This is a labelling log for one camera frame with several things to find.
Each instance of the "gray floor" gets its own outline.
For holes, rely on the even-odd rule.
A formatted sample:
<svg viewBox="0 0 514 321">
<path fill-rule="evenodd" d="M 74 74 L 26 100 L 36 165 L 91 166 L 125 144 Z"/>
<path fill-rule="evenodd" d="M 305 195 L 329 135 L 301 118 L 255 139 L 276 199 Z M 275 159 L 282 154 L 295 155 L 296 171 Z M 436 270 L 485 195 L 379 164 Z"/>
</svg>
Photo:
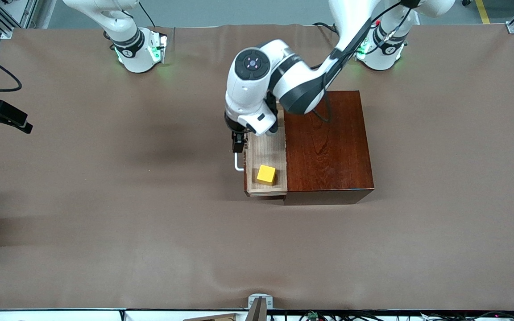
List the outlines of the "gray floor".
<svg viewBox="0 0 514 321">
<path fill-rule="evenodd" d="M 208 27 L 222 25 L 311 25 L 318 21 L 332 24 L 326 1 L 320 0 L 142 0 L 155 24 L 165 27 Z M 130 10 L 137 24 L 150 25 L 140 8 Z M 480 24 L 475 4 L 455 6 L 438 19 L 423 17 L 424 24 Z M 87 16 L 57 1 L 49 28 L 98 28 Z"/>
</svg>

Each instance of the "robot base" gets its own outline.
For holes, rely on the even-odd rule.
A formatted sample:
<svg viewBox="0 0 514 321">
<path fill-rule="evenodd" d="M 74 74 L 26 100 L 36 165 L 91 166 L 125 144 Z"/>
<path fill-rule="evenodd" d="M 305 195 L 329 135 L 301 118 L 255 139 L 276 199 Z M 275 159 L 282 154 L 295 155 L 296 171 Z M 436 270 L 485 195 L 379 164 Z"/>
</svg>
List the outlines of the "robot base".
<svg viewBox="0 0 514 321">
<path fill-rule="evenodd" d="M 145 37 L 144 45 L 136 52 L 132 58 L 125 57 L 124 53 L 118 52 L 118 61 L 133 73 L 145 73 L 157 63 L 164 63 L 166 53 L 167 36 L 161 35 L 147 28 L 139 28 Z"/>
<path fill-rule="evenodd" d="M 369 34 L 366 37 L 365 43 L 361 45 L 361 47 L 364 48 L 365 52 L 369 52 L 370 50 L 374 49 L 376 47 L 376 43 L 373 42 L 373 33 L 376 29 L 371 29 Z M 394 52 L 385 54 L 382 52 L 381 49 L 376 49 L 373 53 L 363 54 L 363 53 L 356 53 L 355 57 L 356 60 L 362 61 L 366 67 L 382 71 L 386 69 L 390 69 L 394 63 L 400 59 L 400 55 L 402 53 L 402 49 L 404 49 L 404 45 L 402 45 L 399 49 L 395 49 L 391 47 L 391 49 L 394 49 Z"/>
</svg>

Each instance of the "dark wooden cabinet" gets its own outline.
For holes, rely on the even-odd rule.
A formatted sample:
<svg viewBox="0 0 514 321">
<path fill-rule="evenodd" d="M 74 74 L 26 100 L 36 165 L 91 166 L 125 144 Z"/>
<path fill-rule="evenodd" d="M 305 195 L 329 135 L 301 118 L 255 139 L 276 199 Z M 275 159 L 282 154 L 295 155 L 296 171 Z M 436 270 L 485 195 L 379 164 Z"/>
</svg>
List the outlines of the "dark wooden cabinet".
<svg viewBox="0 0 514 321">
<path fill-rule="evenodd" d="M 271 156 L 283 153 L 279 146 L 284 140 L 286 173 L 280 173 L 274 190 L 275 195 L 279 195 L 279 189 L 286 190 L 285 205 L 357 203 L 374 189 L 360 93 L 329 91 L 316 112 L 323 118 L 330 115 L 330 122 L 322 121 L 314 112 L 284 113 L 284 137 L 249 138 L 245 164 L 251 163 L 253 168 L 270 160 L 268 165 L 284 171 L 278 163 L 284 158 Z M 254 175 L 253 171 L 245 178 L 249 185 L 255 185 Z M 247 185 L 248 195 L 263 196 L 262 189 L 252 195 Z"/>
</svg>

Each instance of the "yellow cube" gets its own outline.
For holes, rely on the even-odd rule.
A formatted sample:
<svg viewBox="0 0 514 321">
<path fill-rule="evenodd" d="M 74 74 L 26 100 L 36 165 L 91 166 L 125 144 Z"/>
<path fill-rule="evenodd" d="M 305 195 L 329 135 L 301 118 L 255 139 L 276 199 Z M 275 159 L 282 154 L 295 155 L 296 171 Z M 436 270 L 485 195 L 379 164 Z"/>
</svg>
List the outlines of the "yellow cube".
<svg viewBox="0 0 514 321">
<path fill-rule="evenodd" d="M 257 173 L 257 181 L 261 184 L 273 186 L 276 171 L 275 167 L 261 165 Z"/>
</svg>

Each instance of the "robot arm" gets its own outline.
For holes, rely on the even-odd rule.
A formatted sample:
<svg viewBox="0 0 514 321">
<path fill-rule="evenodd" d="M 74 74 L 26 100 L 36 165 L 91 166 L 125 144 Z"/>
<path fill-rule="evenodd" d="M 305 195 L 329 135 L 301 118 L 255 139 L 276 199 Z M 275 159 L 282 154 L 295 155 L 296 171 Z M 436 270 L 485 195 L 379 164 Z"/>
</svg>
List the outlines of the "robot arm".
<svg viewBox="0 0 514 321">
<path fill-rule="evenodd" d="M 385 0 L 388 12 L 381 17 L 379 25 L 371 28 L 355 54 L 356 59 L 373 70 L 391 68 L 400 59 L 406 37 L 416 23 L 416 12 L 436 18 L 448 12 L 453 2 L 455 0 Z"/>
<path fill-rule="evenodd" d="M 418 9 L 422 13 L 439 16 L 447 12 L 454 1 L 400 0 L 402 6 L 398 7 L 411 10 L 421 6 Z M 272 99 L 267 99 L 267 104 L 264 99 L 268 95 L 277 98 L 289 113 L 306 114 L 312 111 L 346 63 L 364 45 L 369 32 L 374 32 L 371 16 L 379 2 L 328 0 L 340 39 L 316 70 L 306 65 L 279 39 L 238 53 L 230 67 L 226 91 L 226 121 L 233 132 L 239 133 L 245 128 L 257 136 L 276 132 L 274 99 L 273 106 Z M 387 35 L 384 42 L 390 38 L 391 35 Z"/>
<path fill-rule="evenodd" d="M 124 12 L 138 6 L 138 0 L 63 0 L 67 6 L 96 21 L 108 34 L 118 60 L 133 73 L 143 73 L 163 63 L 166 35 L 137 27 Z"/>
</svg>

